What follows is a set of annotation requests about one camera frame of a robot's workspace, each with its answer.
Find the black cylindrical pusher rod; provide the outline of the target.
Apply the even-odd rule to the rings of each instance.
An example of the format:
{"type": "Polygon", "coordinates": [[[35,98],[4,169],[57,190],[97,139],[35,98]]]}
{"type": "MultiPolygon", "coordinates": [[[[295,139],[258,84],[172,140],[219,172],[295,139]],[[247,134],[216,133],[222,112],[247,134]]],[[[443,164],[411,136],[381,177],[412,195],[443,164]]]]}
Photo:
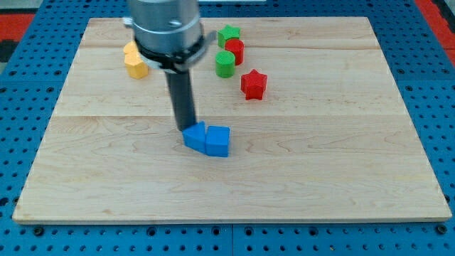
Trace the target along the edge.
{"type": "Polygon", "coordinates": [[[191,76],[182,73],[165,73],[178,130],[183,131],[196,123],[191,76]]]}

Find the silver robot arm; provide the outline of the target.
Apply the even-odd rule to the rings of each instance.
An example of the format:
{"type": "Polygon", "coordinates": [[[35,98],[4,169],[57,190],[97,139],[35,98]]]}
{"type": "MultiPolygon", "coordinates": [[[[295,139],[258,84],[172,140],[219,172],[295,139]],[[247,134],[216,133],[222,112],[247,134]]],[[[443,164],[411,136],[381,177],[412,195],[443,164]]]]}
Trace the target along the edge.
{"type": "Polygon", "coordinates": [[[124,25],[134,32],[141,59],[164,71],[176,126],[183,131],[196,123],[190,69],[217,38],[205,34],[197,0],[127,0],[124,25]]]}

